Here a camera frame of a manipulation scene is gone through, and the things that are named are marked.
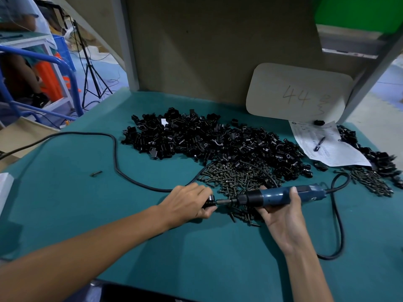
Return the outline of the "brown cardboard box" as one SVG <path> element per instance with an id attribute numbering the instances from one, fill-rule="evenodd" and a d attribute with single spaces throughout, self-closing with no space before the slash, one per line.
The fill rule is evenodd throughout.
<path id="1" fill-rule="evenodd" d="M 0 128 L 0 156 L 58 132 L 61 132 L 60 129 L 20 117 L 7 127 Z M 23 162 L 25 162 L 24 169 L 29 168 L 38 154 L 37 152 L 30 154 L 30 152 L 40 146 L 41 144 L 39 143 L 0 160 L 0 173 L 8 172 L 11 167 L 22 166 Z"/>

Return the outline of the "brown partition board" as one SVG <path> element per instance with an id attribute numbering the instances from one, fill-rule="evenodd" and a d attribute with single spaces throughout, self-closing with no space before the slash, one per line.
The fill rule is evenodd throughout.
<path id="1" fill-rule="evenodd" d="M 324 53 L 310 0 L 126 0 L 140 91 L 245 105 L 262 63 L 357 78 L 374 60 Z"/>

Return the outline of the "person's left hand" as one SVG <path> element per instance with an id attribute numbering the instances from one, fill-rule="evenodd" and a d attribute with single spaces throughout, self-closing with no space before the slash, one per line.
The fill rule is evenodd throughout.
<path id="1" fill-rule="evenodd" d="M 211 188 L 197 183 L 176 186 L 157 206 L 160 230 L 165 232 L 195 219 L 197 212 L 212 194 Z"/>

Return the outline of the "person's right hand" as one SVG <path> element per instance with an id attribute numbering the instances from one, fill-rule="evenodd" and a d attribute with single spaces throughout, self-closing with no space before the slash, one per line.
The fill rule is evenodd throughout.
<path id="1" fill-rule="evenodd" d="M 285 257 L 297 253 L 315 252 L 302 210 L 293 211 L 290 204 L 257 207 L 256 210 Z"/>

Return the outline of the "blue electric screwdriver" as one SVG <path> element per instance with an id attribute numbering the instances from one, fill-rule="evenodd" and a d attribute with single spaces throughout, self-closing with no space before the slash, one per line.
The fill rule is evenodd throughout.
<path id="1" fill-rule="evenodd" d="M 326 198 L 328 191 L 318 184 L 297 186 L 301 203 L 310 203 Z M 248 207 L 282 206 L 290 204 L 290 187 L 276 187 L 270 189 L 256 189 L 240 194 L 231 199 L 217 200 L 217 206 L 236 205 Z"/>

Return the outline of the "person's right forearm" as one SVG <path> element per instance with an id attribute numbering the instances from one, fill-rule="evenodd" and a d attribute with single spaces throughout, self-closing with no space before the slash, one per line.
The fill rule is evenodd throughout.
<path id="1" fill-rule="evenodd" d="M 311 241 L 283 250 L 294 302 L 335 302 Z"/>

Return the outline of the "grey metal frame post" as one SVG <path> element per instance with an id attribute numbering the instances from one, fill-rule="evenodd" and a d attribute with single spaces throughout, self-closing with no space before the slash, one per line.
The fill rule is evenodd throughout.
<path id="1" fill-rule="evenodd" d="M 130 91 L 140 89 L 127 0 L 111 0 Z"/>
<path id="2" fill-rule="evenodd" d="M 355 111 L 379 78 L 403 50 L 403 22 L 381 48 L 377 58 L 364 70 L 352 88 L 349 100 L 337 124 L 343 124 Z"/>

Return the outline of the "teal table mat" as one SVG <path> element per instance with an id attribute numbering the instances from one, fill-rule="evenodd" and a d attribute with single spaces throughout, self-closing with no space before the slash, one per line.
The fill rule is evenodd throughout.
<path id="1" fill-rule="evenodd" d="M 294 142 L 288 121 L 255 117 L 243 107 L 158 92 L 121 89 L 66 131 L 114 135 L 134 125 L 132 115 L 163 115 L 169 107 L 199 116 L 215 113 L 263 127 Z M 104 136 L 64 135 L 30 152 L 29 168 L 11 167 L 15 181 L 0 216 L 0 257 L 15 259 L 159 203 L 155 193 L 113 169 L 113 142 Z M 102 171 L 95 177 L 89 175 Z M 345 249 L 320 261 L 335 301 L 403 302 L 403 190 L 377 197 L 360 184 L 335 193 Z M 291 301 L 284 257 L 266 227 L 234 223 L 214 212 L 200 223 L 172 229 L 122 256 L 100 279 L 209 302 Z"/>

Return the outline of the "blue plastic crate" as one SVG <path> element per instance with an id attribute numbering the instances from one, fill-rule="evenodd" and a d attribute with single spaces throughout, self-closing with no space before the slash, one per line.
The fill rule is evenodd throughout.
<path id="1" fill-rule="evenodd" d="M 61 35 L 52 35 L 53 39 L 56 43 L 57 46 L 57 51 L 59 55 L 62 57 L 62 59 L 69 65 L 70 69 L 73 72 L 76 72 L 76 68 L 74 66 L 73 60 L 70 55 L 70 51 L 68 49 L 68 45 L 66 43 L 66 40 L 64 39 L 63 36 Z"/>

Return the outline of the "white shelf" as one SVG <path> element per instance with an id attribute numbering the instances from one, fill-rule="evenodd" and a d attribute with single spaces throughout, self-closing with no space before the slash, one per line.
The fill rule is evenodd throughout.
<path id="1" fill-rule="evenodd" d="M 376 58 L 387 38 L 381 32 L 316 25 L 322 50 L 328 53 Z"/>

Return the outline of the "large pile of black clips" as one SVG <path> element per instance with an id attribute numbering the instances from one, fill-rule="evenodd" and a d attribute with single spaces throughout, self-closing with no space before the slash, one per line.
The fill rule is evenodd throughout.
<path id="1" fill-rule="evenodd" d="M 313 176 L 311 166 L 303 162 L 305 154 L 296 143 L 237 119 L 225 124 L 215 113 L 199 116 L 193 109 L 189 112 L 180 113 L 170 107 L 163 115 L 132 115 L 134 126 L 123 131 L 121 143 L 152 159 L 183 154 L 203 165 L 210 161 L 232 163 L 238 169 L 254 165 L 287 182 Z"/>

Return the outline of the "white box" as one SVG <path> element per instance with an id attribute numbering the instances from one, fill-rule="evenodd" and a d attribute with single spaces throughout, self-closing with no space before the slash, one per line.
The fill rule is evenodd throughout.
<path id="1" fill-rule="evenodd" d="M 0 215 L 3 212 L 14 178 L 10 173 L 0 173 Z"/>

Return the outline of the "beige cardboard sign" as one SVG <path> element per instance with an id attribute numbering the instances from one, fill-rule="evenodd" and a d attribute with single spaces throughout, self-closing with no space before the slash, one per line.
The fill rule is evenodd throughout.
<path id="1" fill-rule="evenodd" d="M 353 87 L 346 74 L 263 63 L 256 67 L 246 97 L 255 116 L 312 124 L 336 122 Z"/>

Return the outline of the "green board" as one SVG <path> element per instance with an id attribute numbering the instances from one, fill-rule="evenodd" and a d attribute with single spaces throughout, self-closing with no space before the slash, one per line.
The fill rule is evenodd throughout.
<path id="1" fill-rule="evenodd" d="M 318 25 L 391 35 L 403 23 L 403 0 L 311 0 Z"/>

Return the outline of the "orange plastic object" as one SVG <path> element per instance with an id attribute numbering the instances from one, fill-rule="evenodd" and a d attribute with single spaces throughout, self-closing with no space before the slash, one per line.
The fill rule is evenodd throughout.
<path id="1" fill-rule="evenodd" d="M 60 60 L 63 60 L 58 52 L 56 52 L 56 57 Z M 62 87 L 62 84 L 58 79 L 58 75 L 54 71 L 53 68 L 54 64 L 43 60 L 37 60 L 37 61 L 38 62 L 34 64 L 34 71 L 37 73 L 37 76 L 40 79 L 39 83 L 42 92 L 47 95 L 50 102 L 54 103 L 67 97 L 64 93 L 64 88 Z M 66 89 L 68 90 L 68 93 L 71 95 L 72 90 L 71 79 L 69 78 L 66 68 L 59 65 L 56 65 L 56 67 L 59 69 L 60 75 L 63 78 L 63 82 L 66 86 Z"/>

